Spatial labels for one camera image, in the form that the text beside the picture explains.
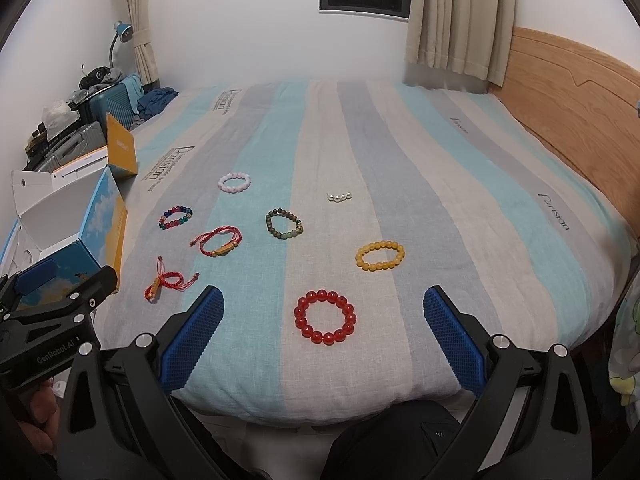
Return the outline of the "person's left hand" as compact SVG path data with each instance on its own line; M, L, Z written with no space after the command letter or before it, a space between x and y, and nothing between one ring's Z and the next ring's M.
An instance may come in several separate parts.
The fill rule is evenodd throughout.
M53 391L53 380L43 382L29 402L35 423L20 422L23 434L39 454L55 455L61 410Z

